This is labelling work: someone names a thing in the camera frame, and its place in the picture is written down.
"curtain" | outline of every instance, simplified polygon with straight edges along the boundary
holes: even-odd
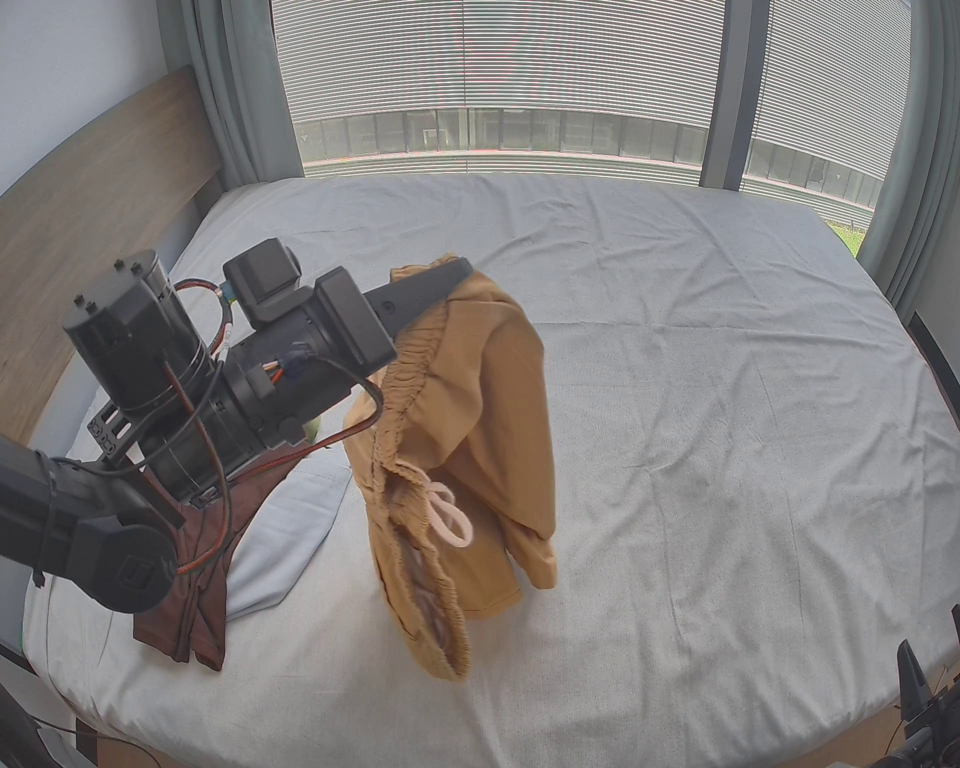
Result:
[[[225,189],[303,176],[269,0],[156,0],[170,71],[193,66]]]
[[[911,7],[910,79],[900,132],[857,260],[907,322],[960,179],[960,7]]]

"brown garment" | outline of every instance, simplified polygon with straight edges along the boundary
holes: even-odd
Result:
[[[251,464],[251,468],[286,456],[301,447],[282,445],[261,456]],[[197,661],[220,671],[227,653],[227,571],[233,551],[256,511],[296,465],[296,461],[291,461],[267,469],[233,489],[230,494],[233,522],[224,554],[214,564],[179,576],[170,593],[158,606],[136,614],[133,617],[134,639],[152,645],[174,661],[190,661],[192,649]],[[223,522],[224,507],[223,502],[218,500],[204,512],[199,512],[194,507],[174,503],[186,518],[175,536],[177,560],[186,563],[203,554],[216,541]]]
[[[424,269],[393,270],[391,280]],[[465,619],[522,597],[507,552],[534,587],[557,581],[543,347],[520,307],[475,273],[404,330],[396,348],[397,360],[375,378],[383,415],[345,447],[384,596],[407,646],[434,677],[462,680]],[[372,410],[362,395],[345,425]],[[454,492],[473,526],[468,547],[433,533],[423,478],[405,463]]]

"bed sheet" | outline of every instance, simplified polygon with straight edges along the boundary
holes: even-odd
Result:
[[[272,236],[305,280],[344,264],[364,290],[457,252],[524,307],[560,582],[470,623],[464,684],[432,680],[351,484],[286,599],[228,625],[219,674],[63,580],[31,588],[27,657],[84,719],[196,766],[760,766],[890,702],[905,637],[955,655],[960,434],[812,210],[568,177],[287,180],[226,195],[175,276],[219,280]],[[186,304],[212,332],[215,302]]]

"green grass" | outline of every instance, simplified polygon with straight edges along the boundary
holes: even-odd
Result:
[[[848,227],[845,224],[837,224],[836,222],[827,222],[827,226],[837,233],[837,237],[843,240],[844,245],[850,249],[850,253],[856,257],[857,252],[860,250],[860,245],[863,243],[863,236],[867,233],[867,230]]]

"wooden bed frame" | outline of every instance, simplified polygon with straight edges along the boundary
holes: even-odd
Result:
[[[73,352],[70,301],[153,247],[221,167],[184,68],[70,136],[0,197],[0,434],[26,443]]]

